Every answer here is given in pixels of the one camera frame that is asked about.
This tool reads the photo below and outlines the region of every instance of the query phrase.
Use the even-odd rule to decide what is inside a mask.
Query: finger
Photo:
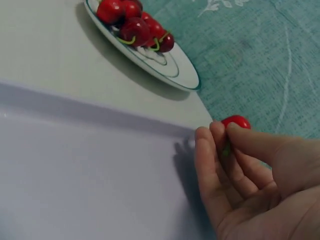
[[[221,159],[221,165],[234,188],[245,200],[259,190],[258,187],[244,174],[233,152],[229,156]]]
[[[216,150],[220,154],[227,142],[227,132],[225,126],[220,121],[216,121],[212,122],[209,128],[216,145]]]
[[[217,229],[232,211],[232,207],[216,172],[211,139],[203,136],[205,130],[199,128],[195,134],[195,168],[202,201],[214,228]]]
[[[251,156],[243,154],[238,149],[234,150],[234,155],[246,175],[260,190],[274,182],[271,169]]]
[[[199,127],[195,131],[195,139],[206,139],[210,146],[214,148],[214,152],[216,150],[216,143],[214,140],[214,137],[212,136],[210,130],[207,127]]]
[[[256,132],[230,123],[226,129],[229,140],[234,148],[242,153],[259,159],[271,167],[277,151],[284,145],[296,141],[297,137],[272,135]]]
[[[225,127],[221,122],[213,122],[210,125],[210,131],[216,143],[217,151],[221,154],[227,142]],[[234,189],[242,198],[247,199],[259,190],[258,187],[245,176],[234,154],[229,154],[226,157],[221,156],[220,162]]]
[[[215,142],[216,150],[220,155],[220,153],[222,152],[226,144],[226,139],[227,139],[226,129],[224,125],[219,121],[212,122],[210,124],[209,129],[213,137],[213,140]],[[228,178],[226,172],[222,168],[221,163],[219,161],[216,163],[216,172],[220,179],[221,185],[225,189],[227,189],[226,196],[229,202],[231,203],[231,206],[232,207],[238,206],[239,203],[241,203],[244,199],[241,197],[239,192],[234,188],[233,184],[231,183],[230,179]]]

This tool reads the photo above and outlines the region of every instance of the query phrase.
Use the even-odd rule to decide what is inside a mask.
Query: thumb
[[[271,167],[275,156],[284,146],[301,141],[300,137],[274,135],[242,128],[230,123],[226,128],[227,135],[233,147],[244,154],[257,158]]]
[[[320,185],[320,141],[272,135],[229,124],[232,146],[272,167],[283,196]]]

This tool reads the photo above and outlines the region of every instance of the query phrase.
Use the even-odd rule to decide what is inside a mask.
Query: pile of cherries
[[[143,11],[139,0],[102,0],[96,16],[105,25],[119,29],[117,39],[123,44],[160,53],[174,47],[174,36]]]

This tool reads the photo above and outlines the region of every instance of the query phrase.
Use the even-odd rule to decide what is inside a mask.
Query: hand
[[[221,158],[227,136],[232,154]],[[319,140],[220,122],[195,139],[201,198],[219,240],[320,239]]]

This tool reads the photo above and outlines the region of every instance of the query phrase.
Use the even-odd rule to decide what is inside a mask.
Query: cherry held in hand
[[[230,123],[235,123],[239,125],[241,128],[251,129],[250,122],[245,117],[240,115],[233,115],[233,116],[227,117],[226,119],[222,120],[221,123],[224,125],[225,128],[227,128],[227,126]],[[229,156],[230,152],[231,152],[231,145],[229,140],[227,140],[226,146],[222,151],[222,156],[227,157]]]

